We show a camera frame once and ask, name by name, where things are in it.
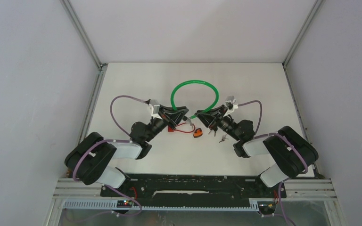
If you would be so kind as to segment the red cable lock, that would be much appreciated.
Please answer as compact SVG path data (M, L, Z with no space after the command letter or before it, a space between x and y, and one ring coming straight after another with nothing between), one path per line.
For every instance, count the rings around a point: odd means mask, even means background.
M184 125L189 125L191 128L189 130L179 129L179 127L184 126ZM170 126L167 127L168 132L180 132L180 133L186 133L186 134L194 133L195 130L196 130L196 126L193 123L190 124L190 123L186 123L186 122L178 124L175 128L172 128Z

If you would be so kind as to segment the silver keys of green lock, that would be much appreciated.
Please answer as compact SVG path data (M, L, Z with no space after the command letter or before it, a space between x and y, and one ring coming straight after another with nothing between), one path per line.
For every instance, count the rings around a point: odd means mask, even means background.
M189 118L186 120L186 122L187 122L191 127L193 127L193 128L196 127L195 124L192 122L192 118L191 118L191 117L189 117Z

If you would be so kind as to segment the green cable lock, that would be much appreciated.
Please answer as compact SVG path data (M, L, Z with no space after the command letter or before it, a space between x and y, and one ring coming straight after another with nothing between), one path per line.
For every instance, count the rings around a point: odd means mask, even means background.
M176 85L170 94L170 104L174 110L182 105L190 109L188 119L195 119L196 111L208 112L217 106L220 93L217 87L203 80L188 80Z

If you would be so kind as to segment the black key bunch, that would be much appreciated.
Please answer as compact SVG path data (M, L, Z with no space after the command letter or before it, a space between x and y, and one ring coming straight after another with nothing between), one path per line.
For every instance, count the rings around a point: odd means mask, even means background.
M209 135L212 134L214 137L216 136L216 130L215 129L212 129L209 131L208 133Z

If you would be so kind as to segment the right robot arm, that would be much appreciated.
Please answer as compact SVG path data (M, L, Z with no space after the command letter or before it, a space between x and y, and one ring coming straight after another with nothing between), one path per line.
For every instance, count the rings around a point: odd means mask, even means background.
M306 174L309 166L318 158L317 150L290 126L277 132L256 135L253 122L241 120L236 123L224 105L208 112L201 110L195 116L211 131L221 129L236 140L233 144L238 157L250 158L269 154L275 163L262 172L255 184L255 190L262 197L269 196L274 186L287 179Z

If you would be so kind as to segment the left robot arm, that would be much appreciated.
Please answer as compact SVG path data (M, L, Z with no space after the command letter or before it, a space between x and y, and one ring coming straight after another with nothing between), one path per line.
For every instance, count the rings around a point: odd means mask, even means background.
M138 121L132 125L128 140L104 139L97 132L90 133L64 160L74 180L85 185L101 183L112 187L119 196L127 195L130 183L126 174L109 163L113 159L144 158L152 148L150 141L165 128L176 128L189 111L185 106L174 110L163 105L152 106L152 110L148 124Z

